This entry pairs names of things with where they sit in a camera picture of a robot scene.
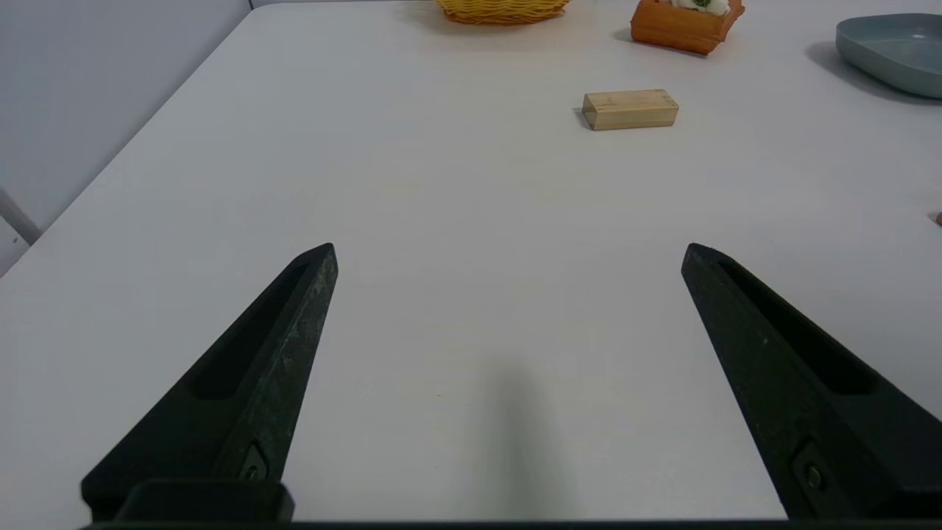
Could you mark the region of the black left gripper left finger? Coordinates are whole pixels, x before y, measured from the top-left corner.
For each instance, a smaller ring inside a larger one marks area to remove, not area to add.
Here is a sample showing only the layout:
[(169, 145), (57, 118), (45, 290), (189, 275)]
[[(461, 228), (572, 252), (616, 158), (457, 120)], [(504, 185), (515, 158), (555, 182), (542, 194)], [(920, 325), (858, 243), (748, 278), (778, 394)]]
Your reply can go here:
[(282, 484), (339, 262), (296, 256), (81, 483), (93, 521), (290, 521)]

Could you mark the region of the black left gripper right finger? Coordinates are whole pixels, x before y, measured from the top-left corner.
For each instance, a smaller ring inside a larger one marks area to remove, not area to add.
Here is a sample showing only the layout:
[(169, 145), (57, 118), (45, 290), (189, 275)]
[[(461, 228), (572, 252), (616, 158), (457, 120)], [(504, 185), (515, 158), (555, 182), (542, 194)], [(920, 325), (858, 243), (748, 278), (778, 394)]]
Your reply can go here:
[(729, 255), (681, 266), (791, 520), (939, 520), (941, 423)]

